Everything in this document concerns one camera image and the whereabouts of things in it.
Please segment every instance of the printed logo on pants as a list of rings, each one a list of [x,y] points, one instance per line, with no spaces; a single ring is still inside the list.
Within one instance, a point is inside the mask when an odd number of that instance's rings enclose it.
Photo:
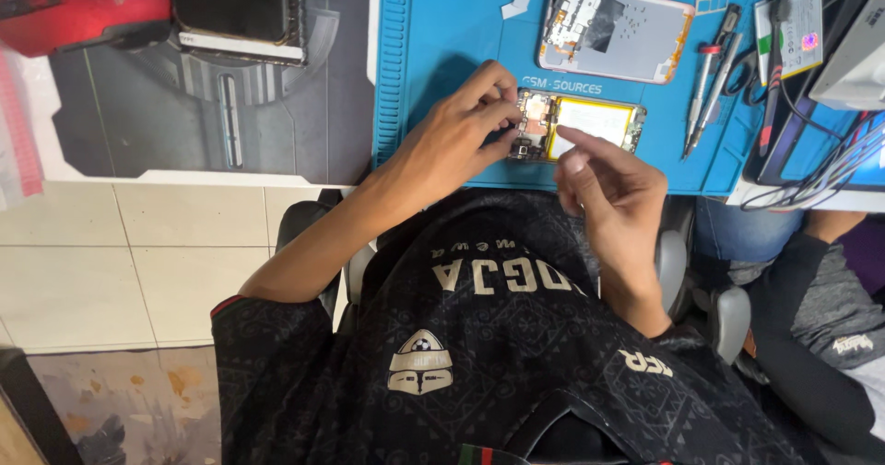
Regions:
[[[390,360],[388,389],[416,396],[451,385],[451,357],[429,330],[405,341]]]

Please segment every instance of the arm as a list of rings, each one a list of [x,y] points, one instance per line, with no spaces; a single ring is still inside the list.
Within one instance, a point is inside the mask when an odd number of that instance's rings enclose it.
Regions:
[[[566,127],[557,134],[575,144],[554,174],[559,202],[573,216],[584,214],[602,299],[642,335],[661,335],[672,325],[655,272],[667,177],[601,138]]]
[[[882,457],[885,446],[870,429],[873,407],[863,386],[800,345],[791,327],[829,245],[862,219],[813,212],[777,259],[749,289],[756,360],[777,395],[813,430],[839,448]]]
[[[515,130],[482,146],[489,132],[519,120],[516,79],[492,60],[438,102],[392,158],[350,196],[259,268],[243,296],[313,300],[354,253],[479,175],[510,151]]]

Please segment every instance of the blue silicone repair mat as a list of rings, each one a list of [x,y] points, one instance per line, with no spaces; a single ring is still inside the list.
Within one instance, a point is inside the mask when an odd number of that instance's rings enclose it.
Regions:
[[[728,3],[743,6],[738,30],[743,47],[753,43],[752,5],[758,0],[675,0],[699,11],[675,75],[654,85],[541,69],[537,49],[547,0],[502,19],[513,0],[382,0],[375,87],[374,166],[389,159],[405,134],[436,100],[452,93],[485,59],[497,59],[519,86],[642,104],[648,109],[636,155],[657,166],[675,194],[727,195],[734,188],[761,121],[762,106],[750,108],[723,97],[719,119],[707,127],[694,153],[680,160],[686,115],[700,60],[696,49],[712,41]],[[711,76],[708,86],[712,84]],[[468,185],[554,188],[553,166],[499,161]]]

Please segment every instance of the tile floor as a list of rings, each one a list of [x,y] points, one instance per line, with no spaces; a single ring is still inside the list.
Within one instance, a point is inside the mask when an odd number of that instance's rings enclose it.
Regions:
[[[211,344],[209,311],[272,255],[286,208],[319,196],[96,182],[44,189],[0,212],[0,344],[28,353]]]

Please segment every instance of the soccer ball emblem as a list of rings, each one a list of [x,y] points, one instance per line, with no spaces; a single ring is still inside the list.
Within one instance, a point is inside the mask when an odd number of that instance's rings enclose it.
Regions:
[[[430,341],[425,338],[418,339],[412,344],[413,351],[430,351]]]

